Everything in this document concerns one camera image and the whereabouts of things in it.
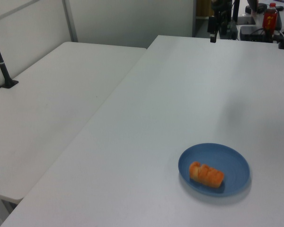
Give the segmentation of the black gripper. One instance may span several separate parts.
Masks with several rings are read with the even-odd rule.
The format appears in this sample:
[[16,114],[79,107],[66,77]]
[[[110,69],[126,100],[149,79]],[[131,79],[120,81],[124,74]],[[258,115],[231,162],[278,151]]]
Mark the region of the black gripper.
[[212,10],[214,16],[208,19],[208,33],[210,42],[216,43],[216,27],[220,36],[227,34],[229,23],[231,21],[231,0],[212,0]]

